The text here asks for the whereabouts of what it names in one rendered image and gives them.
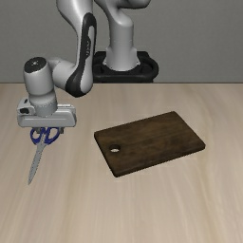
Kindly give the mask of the dark brown cutting board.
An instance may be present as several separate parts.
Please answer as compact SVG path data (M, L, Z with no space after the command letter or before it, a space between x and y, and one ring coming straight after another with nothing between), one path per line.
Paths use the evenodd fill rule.
M175 111L96 131L94 138L116 178L206 147Z

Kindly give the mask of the blue-handled scissors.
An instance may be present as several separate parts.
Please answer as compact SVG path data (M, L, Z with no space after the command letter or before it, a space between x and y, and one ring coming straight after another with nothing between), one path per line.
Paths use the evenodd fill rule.
M34 179L44 149L56 141L59 136L60 131L58 127L41 127L39 131L36 131L34 128L31 129L30 139L36 146L36 153L29 169L28 184Z

